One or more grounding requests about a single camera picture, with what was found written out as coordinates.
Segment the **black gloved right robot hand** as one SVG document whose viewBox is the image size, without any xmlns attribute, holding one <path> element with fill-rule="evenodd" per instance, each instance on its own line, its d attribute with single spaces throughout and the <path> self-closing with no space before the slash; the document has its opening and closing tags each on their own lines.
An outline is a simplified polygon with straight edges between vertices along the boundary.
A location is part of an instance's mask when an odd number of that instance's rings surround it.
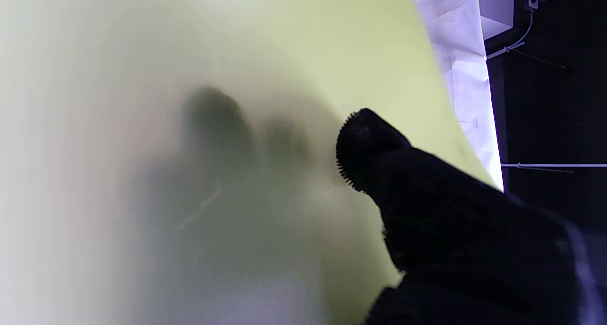
<svg viewBox="0 0 607 325">
<path fill-rule="evenodd" d="M 414 147 L 371 109 L 336 141 L 342 178 L 379 208 L 395 287 L 366 325 L 604 325 L 585 239 L 561 215 L 515 200 Z"/>
</svg>

